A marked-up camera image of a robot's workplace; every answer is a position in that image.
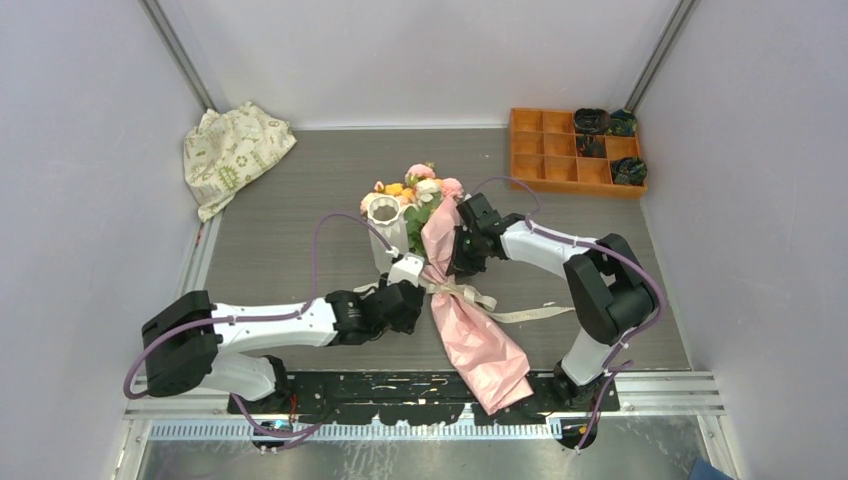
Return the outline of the cream printed ribbon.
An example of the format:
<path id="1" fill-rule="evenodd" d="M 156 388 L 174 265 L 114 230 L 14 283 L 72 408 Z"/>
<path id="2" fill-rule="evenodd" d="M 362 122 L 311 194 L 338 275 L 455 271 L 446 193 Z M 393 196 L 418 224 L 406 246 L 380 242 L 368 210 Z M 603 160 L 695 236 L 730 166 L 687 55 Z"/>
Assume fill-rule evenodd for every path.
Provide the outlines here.
<path id="1" fill-rule="evenodd" d="M 502 324 L 541 320 L 575 310 L 574 307 L 563 307 L 555 303 L 549 303 L 539 308 L 498 312 L 498 302 L 494 297 L 482 294 L 471 285 L 456 284 L 452 277 L 436 277 L 434 281 L 433 278 L 422 274 L 419 277 L 419 283 L 429 294 L 455 297 L 459 303 L 465 304 L 472 310 L 477 310 L 489 319 Z"/>

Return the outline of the pink flower bouquet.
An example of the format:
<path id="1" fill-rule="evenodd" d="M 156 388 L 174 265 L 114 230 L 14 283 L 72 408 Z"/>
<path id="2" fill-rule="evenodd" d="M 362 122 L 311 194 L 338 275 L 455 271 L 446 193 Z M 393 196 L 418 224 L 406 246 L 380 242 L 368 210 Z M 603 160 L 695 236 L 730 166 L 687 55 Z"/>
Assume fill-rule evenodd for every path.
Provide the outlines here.
<path id="1" fill-rule="evenodd" d="M 404 207 L 409 250 L 424 257 L 429 278 L 447 274 L 453 253 L 454 228 L 460 224 L 456 210 L 464 198 L 455 178 L 439 179 L 428 164 L 411 166 L 402 182 L 376 182 L 360 204 L 360 213 L 372 196 L 396 197 Z M 430 310 L 446 355 L 487 414 L 532 395 L 526 375 L 528 358 L 495 322 L 455 297 L 430 296 Z"/>

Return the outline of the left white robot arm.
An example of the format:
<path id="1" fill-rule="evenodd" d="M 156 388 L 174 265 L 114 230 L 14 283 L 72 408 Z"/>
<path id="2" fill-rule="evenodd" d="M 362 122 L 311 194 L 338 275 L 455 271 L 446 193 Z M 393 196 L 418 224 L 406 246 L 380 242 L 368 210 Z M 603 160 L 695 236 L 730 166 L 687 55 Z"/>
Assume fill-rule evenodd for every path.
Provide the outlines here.
<path id="1" fill-rule="evenodd" d="M 363 292 L 338 290 L 304 303 L 238 306 L 191 291 L 142 326 L 143 351 L 124 394 L 165 398 L 201 387 L 277 413 L 292 397 L 285 365 L 256 351 L 357 346 L 387 331 L 411 334 L 425 294 L 415 282 L 382 281 Z"/>

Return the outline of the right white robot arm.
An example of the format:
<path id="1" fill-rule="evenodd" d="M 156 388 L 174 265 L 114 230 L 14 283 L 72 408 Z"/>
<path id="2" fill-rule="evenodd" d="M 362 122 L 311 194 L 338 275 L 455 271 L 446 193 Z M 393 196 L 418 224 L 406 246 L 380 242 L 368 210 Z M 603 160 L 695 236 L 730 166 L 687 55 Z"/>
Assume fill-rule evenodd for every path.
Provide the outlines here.
<path id="1" fill-rule="evenodd" d="M 577 411 L 590 402 L 615 355 L 663 309 L 661 289 L 618 234 L 569 236 L 521 214 L 501 215 L 477 193 L 459 202 L 460 224 L 448 271 L 469 276 L 490 258 L 538 267 L 566 281 L 579 333 L 554 368 L 558 403 Z"/>

